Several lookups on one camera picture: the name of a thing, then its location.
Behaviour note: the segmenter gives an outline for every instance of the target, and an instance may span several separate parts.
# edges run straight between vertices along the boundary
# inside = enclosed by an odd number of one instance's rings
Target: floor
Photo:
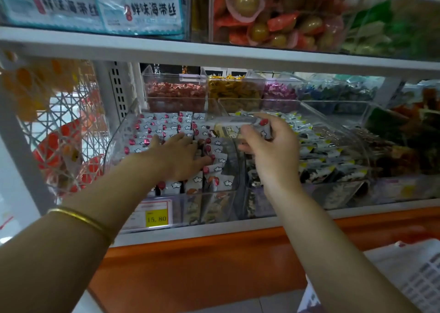
[[[296,313],[304,290],[277,293],[187,313]]]

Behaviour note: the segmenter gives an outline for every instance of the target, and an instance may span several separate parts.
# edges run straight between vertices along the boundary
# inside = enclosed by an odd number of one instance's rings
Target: hand
[[[264,192],[269,199],[278,192],[289,189],[302,192],[298,177],[299,142],[296,134],[282,119],[263,113],[256,116],[267,118],[272,127],[273,141],[264,140],[252,126],[243,126],[241,133],[247,144],[239,150],[255,155],[255,164]]]
[[[183,181],[201,171],[203,166],[212,163],[208,156],[194,159],[196,150],[197,145],[192,143],[192,138],[179,132],[163,145],[160,144],[159,137],[154,135],[147,151],[134,153],[129,157],[141,162],[144,170],[154,171],[157,182]]]

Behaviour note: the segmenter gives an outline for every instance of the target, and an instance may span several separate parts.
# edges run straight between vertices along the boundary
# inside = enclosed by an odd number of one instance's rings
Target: white shelf
[[[367,214],[382,214],[385,212],[421,209],[440,206],[440,199],[425,199],[420,201],[390,203],[382,205],[362,206],[329,211],[333,219],[363,216]],[[167,228],[155,231],[120,234],[116,237],[112,247],[149,244],[160,241],[198,238],[218,234],[254,231],[263,228],[281,226],[278,217],[228,221],[225,223]]]
[[[23,55],[233,66],[260,71],[325,72],[416,79],[440,78],[440,63],[285,51],[220,44],[0,27],[0,46]]]

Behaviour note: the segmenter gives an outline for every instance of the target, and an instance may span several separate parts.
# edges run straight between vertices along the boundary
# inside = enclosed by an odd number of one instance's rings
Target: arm
[[[194,160],[197,146],[184,134],[129,155],[63,205],[98,221],[116,236],[159,181],[181,181],[211,162]],[[0,302],[4,312],[71,312],[108,248],[96,229],[71,216],[49,213],[0,247]]]
[[[281,119],[271,121],[272,143],[242,127],[264,192],[328,313],[420,313],[350,242],[328,214],[303,190],[298,177],[298,140]]]

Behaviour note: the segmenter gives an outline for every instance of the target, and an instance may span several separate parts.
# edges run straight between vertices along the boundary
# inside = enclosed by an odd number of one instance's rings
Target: gold bangle
[[[86,224],[89,224],[91,227],[93,227],[98,232],[100,232],[106,238],[109,245],[114,243],[113,236],[110,234],[110,231],[107,230],[104,226],[102,226],[97,221],[94,221],[93,219],[89,218],[88,216],[85,216],[77,211],[66,208],[65,206],[60,206],[60,207],[57,207],[54,209],[49,209],[47,213],[50,213],[50,212],[60,212],[62,214],[66,214],[66,215],[71,216],[75,219],[83,221]]]

